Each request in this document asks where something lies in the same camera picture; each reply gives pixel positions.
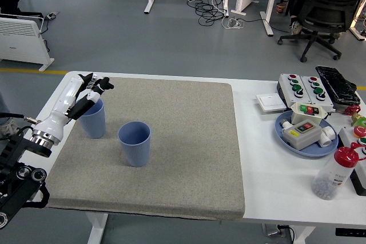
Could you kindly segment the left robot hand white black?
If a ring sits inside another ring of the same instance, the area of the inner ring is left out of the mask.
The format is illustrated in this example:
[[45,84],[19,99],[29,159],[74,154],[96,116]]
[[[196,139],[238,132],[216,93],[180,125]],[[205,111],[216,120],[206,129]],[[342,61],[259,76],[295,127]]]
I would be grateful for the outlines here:
[[72,77],[49,116],[35,125],[31,141],[47,148],[58,145],[69,121],[80,118],[99,101],[106,90],[113,88],[109,77],[100,77],[95,73]]

